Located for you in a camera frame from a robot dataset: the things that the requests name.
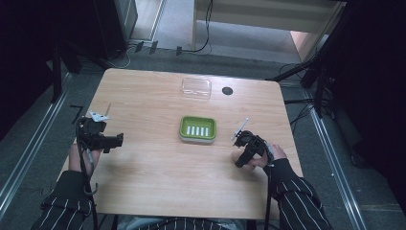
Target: black and white striped shirt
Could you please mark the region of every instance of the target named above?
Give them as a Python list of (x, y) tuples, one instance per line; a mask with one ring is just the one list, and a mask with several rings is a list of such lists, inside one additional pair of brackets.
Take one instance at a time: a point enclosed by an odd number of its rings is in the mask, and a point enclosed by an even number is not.
[[(316, 191), (297, 176), (287, 159), (265, 167), (271, 174), (271, 196), (278, 201), (281, 229), (332, 229)], [(81, 229), (91, 214), (91, 202), (83, 192), (80, 172), (64, 172), (54, 191), (42, 202), (43, 213), (32, 229)], [(164, 218), (137, 229), (230, 229), (228, 223), (205, 218)]]

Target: metal rail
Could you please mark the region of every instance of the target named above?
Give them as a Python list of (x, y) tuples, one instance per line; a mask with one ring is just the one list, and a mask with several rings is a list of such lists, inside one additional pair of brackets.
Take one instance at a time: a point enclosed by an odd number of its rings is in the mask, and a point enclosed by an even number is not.
[[(304, 96), (307, 99), (311, 98), (311, 95), (307, 90), (304, 90)], [(334, 173), (335, 182), (337, 183), (338, 190), (340, 191), (341, 197), (343, 198), (344, 205), (346, 206), (353, 229), (368, 229), (364, 219), (362, 218), (358, 203), (350, 188), (350, 184), (347, 181), (347, 177), (344, 174), (340, 161), (337, 158), (334, 147), (328, 137), (323, 118), (319, 118), (317, 112), (314, 109), (311, 109), (310, 114), (325, 150), (328, 163), (331, 167), (332, 172)]]
[(43, 140), (45, 139), (48, 130), (50, 129), (52, 123), (54, 122), (57, 113), (59, 112), (63, 102), (66, 99), (67, 90), (71, 82), (71, 75), (66, 74), (63, 85), (65, 90), (62, 92), (59, 99), (50, 105), (44, 118), (36, 129), (33, 137), (31, 138), (29, 144), (25, 148), (24, 152), (21, 154), (20, 159), (15, 165), (13, 171), (11, 172), (8, 180), (6, 181), (4, 187), (0, 192), (0, 221), (3, 219), (12, 199), (14, 198), (17, 189), (21, 185), (24, 176), (26, 175), (28, 169), (33, 163), (38, 149), (41, 147)]

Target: green tray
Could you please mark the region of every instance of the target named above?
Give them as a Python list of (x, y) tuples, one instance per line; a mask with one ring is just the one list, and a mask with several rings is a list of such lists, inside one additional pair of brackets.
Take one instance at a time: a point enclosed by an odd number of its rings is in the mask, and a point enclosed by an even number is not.
[(211, 143), (215, 134), (215, 120), (212, 118), (186, 116), (180, 122), (179, 136), (184, 141)]

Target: person's right hand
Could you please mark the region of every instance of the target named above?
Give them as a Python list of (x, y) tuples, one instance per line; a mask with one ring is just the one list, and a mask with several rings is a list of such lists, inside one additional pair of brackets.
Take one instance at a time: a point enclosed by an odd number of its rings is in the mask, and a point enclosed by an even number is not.
[[(269, 143), (269, 146), (272, 153), (274, 154), (274, 160), (287, 158), (286, 153), (284, 153), (283, 149), (279, 145)], [(248, 162), (248, 165), (259, 166), (261, 168), (265, 167), (267, 164), (268, 164), (268, 156), (266, 155), (266, 153), (264, 153), (261, 158), (258, 159), (253, 158)]]
[[(286, 153), (284, 153), (283, 149), (279, 145), (274, 145), (274, 144), (269, 143), (269, 146), (270, 146), (272, 153), (274, 154), (274, 160), (287, 158)], [(233, 153), (232, 153), (233, 160), (236, 162), (239, 159), (239, 157), (242, 155), (243, 152), (244, 152), (243, 149), (238, 149), (238, 150), (233, 151)], [(268, 156), (267, 156), (266, 152), (264, 152), (261, 158), (251, 159), (242, 168), (246, 171), (252, 171), (256, 166), (263, 168), (267, 164), (268, 164)]]

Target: striped sleeve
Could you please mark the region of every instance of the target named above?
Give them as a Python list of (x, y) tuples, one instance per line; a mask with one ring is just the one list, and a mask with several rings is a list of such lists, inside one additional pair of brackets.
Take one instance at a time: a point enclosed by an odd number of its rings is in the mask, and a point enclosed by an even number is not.
[(316, 191), (287, 159), (271, 168), (271, 196), (278, 201), (281, 229), (332, 229)]
[(64, 172), (53, 192), (41, 203), (41, 217), (31, 229), (81, 229), (92, 204), (83, 191), (80, 172)]

